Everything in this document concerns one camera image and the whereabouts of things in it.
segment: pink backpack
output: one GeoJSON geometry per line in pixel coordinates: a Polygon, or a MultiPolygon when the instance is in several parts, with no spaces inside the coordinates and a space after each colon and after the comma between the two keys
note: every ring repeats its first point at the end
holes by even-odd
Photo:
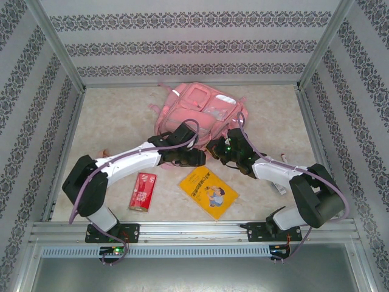
{"type": "MultiPolygon", "coordinates": [[[[247,120],[245,98],[236,100],[230,95],[218,91],[202,83],[181,83],[174,89],[159,84],[169,91],[164,107],[160,111],[156,105],[150,108],[159,112],[154,126],[155,135],[173,132],[184,120],[194,119],[200,124],[199,140],[195,148],[205,150],[205,146],[213,139],[227,137],[228,129],[239,127],[238,112],[242,112],[247,120]]],[[[193,122],[188,125],[196,129],[193,122]]]]}

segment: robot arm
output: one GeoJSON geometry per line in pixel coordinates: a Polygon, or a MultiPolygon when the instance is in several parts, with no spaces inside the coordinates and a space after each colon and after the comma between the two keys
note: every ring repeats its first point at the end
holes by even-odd
{"type": "Polygon", "coordinates": [[[205,153],[198,149],[188,148],[194,143],[189,144],[188,147],[159,149],[160,147],[170,148],[182,144],[194,135],[194,131],[182,123],[174,133],[153,136],[148,139],[148,142],[115,156],[96,160],[93,160],[89,155],[82,156],[65,179],[62,189],[70,201],[75,204],[82,185],[91,173],[99,167],[107,165],[97,172],[86,185],[77,206],[77,214],[86,217],[102,231],[116,236],[116,233],[120,230],[118,228],[120,223],[104,205],[106,189],[125,176],[165,162],[173,162],[177,166],[204,165],[205,153]],[[142,152],[142,149],[154,147],[155,150],[142,152]],[[134,152],[136,154],[125,157],[126,154],[129,155],[134,152]]]}
{"type": "Polygon", "coordinates": [[[261,153],[262,157],[257,155],[239,128],[229,130],[227,139],[220,137],[211,141],[207,150],[224,165],[234,162],[244,175],[266,179],[292,190],[296,206],[283,207],[266,218],[266,229],[272,236],[294,226],[319,228],[345,208],[341,197],[332,188],[297,170],[307,170],[336,186],[324,166],[290,165],[290,169],[280,166],[285,163],[277,163],[264,153],[261,153]]]}

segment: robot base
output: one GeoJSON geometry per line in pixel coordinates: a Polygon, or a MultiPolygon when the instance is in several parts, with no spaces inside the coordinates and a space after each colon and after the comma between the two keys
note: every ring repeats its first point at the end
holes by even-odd
{"type": "Polygon", "coordinates": [[[249,222],[240,226],[247,229],[249,242],[285,242],[288,234],[291,237],[291,242],[300,242],[303,239],[299,226],[292,227],[277,235],[271,235],[267,231],[266,222],[249,222]]]}
{"type": "MultiPolygon", "coordinates": [[[[126,243],[137,243],[139,239],[139,224],[120,223],[113,236],[123,240],[126,243]]],[[[86,243],[117,243],[117,241],[99,233],[92,224],[88,225],[85,235],[86,243]]]]}

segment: cartoon illustration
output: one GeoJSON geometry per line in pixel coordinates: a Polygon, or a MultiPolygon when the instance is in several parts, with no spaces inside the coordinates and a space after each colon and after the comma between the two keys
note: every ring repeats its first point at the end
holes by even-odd
{"type": "Polygon", "coordinates": [[[224,190],[221,187],[206,187],[205,190],[207,191],[207,196],[209,198],[209,203],[211,207],[220,207],[223,205],[223,195],[225,194],[224,190]]]}

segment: wire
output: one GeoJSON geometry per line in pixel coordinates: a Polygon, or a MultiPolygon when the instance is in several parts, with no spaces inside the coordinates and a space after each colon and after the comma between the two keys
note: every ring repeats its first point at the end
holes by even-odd
{"type": "Polygon", "coordinates": [[[129,236],[126,232],[122,231],[122,234],[124,235],[125,239],[126,239],[126,244],[127,244],[127,248],[129,249],[129,236]]]}
{"type": "Polygon", "coordinates": [[[272,257],[276,258],[277,260],[281,260],[282,263],[284,263],[284,259],[282,257],[279,257],[278,255],[275,255],[275,254],[272,254],[272,257]]]}
{"type": "Polygon", "coordinates": [[[281,167],[284,167],[286,169],[291,169],[291,170],[295,170],[295,171],[298,171],[298,172],[302,172],[302,173],[305,173],[306,175],[309,175],[319,181],[321,181],[322,183],[326,184],[327,186],[329,186],[330,188],[332,188],[332,190],[335,191],[335,193],[338,194],[338,196],[342,199],[344,205],[345,205],[345,213],[339,217],[339,218],[336,218],[336,219],[332,219],[332,220],[329,220],[329,222],[339,222],[343,219],[345,219],[348,214],[350,213],[350,206],[347,202],[347,199],[346,197],[344,196],[344,194],[342,194],[342,192],[336,187],[334,186],[333,184],[331,184],[329,181],[325,180],[324,178],[318,176],[318,175],[315,175],[314,173],[311,173],[305,169],[300,169],[298,167],[293,167],[293,166],[290,166],[289,164],[285,164],[283,162],[280,162],[280,161],[276,161],[276,160],[270,160],[269,158],[265,157],[262,155],[261,152],[258,151],[258,149],[255,148],[255,146],[253,145],[253,143],[249,140],[249,138],[247,137],[247,134],[246,132],[244,131],[243,129],[243,125],[245,123],[245,118],[244,118],[244,115],[243,113],[240,111],[238,112],[238,124],[239,124],[239,127],[242,131],[242,134],[244,136],[244,138],[246,139],[246,141],[250,144],[250,146],[253,148],[253,150],[255,151],[255,153],[260,157],[262,158],[263,160],[269,162],[269,163],[272,163],[272,164],[275,164],[275,165],[279,165],[281,167]]]}
{"type": "Polygon", "coordinates": [[[288,251],[288,250],[290,250],[290,248],[291,248],[291,236],[290,236],[290,234],[288,233],[287,234],[287,236],[286,236],[286,239],[287,239],[287,243],[286,243],[286,250],[288,251]]]}
{"type": "Polygon", "coordinates": [[[97,231],[99,231],[99,233],[111,238],[111,239],[114,239],[116,240],[117,242],[120,242],[123,247],[124,247],[124,251],[123,251],[123,254],[121,257],[119,257],[115,262],[112,262],[112,263],[107,263],[104,261],[106,255],[107,255],[107,252],[103,254],[103,257],[102,257],[102,263],[103,265],[109,265],[109,266],[113,266],[113,265],[117,265],[118,263],[120,263],[124,258],[125,256],[127,255],[127,252],[128,252],[128,246],[126,244],[126,242],[124,240],[121,240],[120,238],[117,238],[107,232],[105,232],[104,230],[102,230],[100,227],[98,227],[96,224],[94,224],[91,220],[89,220],[89,222],[91,222],[91,224],[93,225],[93,227],[96,228],[97,231]]]}
{"type": "Polygon", "coordinates": [[[76,217],[77,215],[77,209],[78,209],[78,205],[81,201],[81,198],[84,194],[84,191],[85,191],[85,188],[86,186],[91,182],[92,178],[103,168],[109,166],[110,164],[118,161],[118,160],[121,160],[123,158],[126,158],[128,156],[131,156],[131,155],[135,155],[135,154],[139,154],[141,152],[147,152],[147,151],[154,151],[154,150],[171,150],[171,149],[176,149],[176,148],[180,148],[180,147],[183,147],[183,146],[186,146],[188,144],[190,144],[192,141],[195,141],[195,139],[198,137],[199,135],[199,130],[200,130],[200,124],[198,123],[197,120],[194,120],[194,119],[187,119],[185,121],[183,121],[182,123],[186,123],[186,122],[194,122],[197,126],[197,130],[194,134],[194,136],[192,138],[190,138],[188,141],[184,142],[184,143],[181,143],[179,145],[174,145],[174,146],[165,146],[165,147],[149,147],[149,148],[144,148],[144,149],[137,149],[137,150],[134,150],[134,151],[131,151],[131,152],[128,152],[128,153],[125,153],[123,155],[120,155],[110,161],[107,161],[106,163],[104,163],[103,165],[97,167],[87,178],[86,180],[84,181],[83,185],[81,186],[81,189],[80,191],[78,192],[78,195],[77,195],[77,198],[74,202],[74,205],[73,205],[73,209],[72,209],[72,213],[71,213],[71,216],[69,218],[69,224],[72,224],[73,221],[74,221],[74,218],[76,217]]]}
{"type": "Polygon", "coordinates": [[[231,166],[231,165],[227,165],[227,164],[225,166],[230,167],[231,169],[239,169],[239,167],[235,167],[235,166],[231,166]]]}

